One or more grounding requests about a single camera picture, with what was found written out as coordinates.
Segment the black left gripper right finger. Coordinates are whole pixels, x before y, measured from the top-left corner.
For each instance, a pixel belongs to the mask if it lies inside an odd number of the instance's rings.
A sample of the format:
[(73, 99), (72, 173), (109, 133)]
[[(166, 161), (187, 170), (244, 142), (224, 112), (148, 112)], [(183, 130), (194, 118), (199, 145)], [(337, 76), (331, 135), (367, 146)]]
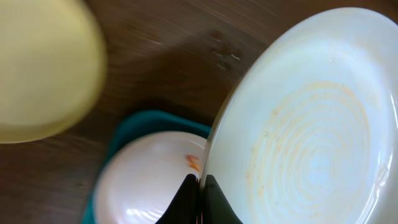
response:
[(207, 175), (201, 196), (202, 224), (243, 224), (213, 175)]

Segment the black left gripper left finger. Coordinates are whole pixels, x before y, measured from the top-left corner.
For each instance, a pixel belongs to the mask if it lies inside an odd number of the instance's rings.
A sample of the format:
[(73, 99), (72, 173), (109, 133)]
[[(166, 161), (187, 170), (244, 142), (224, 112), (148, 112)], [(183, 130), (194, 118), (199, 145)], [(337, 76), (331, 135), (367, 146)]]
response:
[(196, 224), (198, 189), (197, 177), (188, 174), (156, 224)]

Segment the white plate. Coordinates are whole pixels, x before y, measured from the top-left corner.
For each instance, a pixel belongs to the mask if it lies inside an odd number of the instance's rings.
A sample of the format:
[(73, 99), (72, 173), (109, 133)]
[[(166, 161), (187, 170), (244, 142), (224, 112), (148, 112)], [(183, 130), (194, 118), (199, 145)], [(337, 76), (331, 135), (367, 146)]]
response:
[(155, 223), (188, 174), (199, 175), (206, 139), (191, 133), (149, 134), (106, 164), (93, 196), (96, 223)]
[(396, 223), (397, 24), (344, 7), (281, 35), (221, 112), (209, 177), (243, 223)]

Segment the yellow plate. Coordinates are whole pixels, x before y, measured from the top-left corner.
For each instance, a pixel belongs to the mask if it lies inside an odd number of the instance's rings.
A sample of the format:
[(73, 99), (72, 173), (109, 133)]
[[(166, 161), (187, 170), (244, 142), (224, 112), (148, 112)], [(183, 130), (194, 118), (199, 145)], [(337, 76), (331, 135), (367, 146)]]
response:
[(1, 142), (35, 141), (77, 124), (106, 79), (106, 47), (85, 2), (1, 2)]

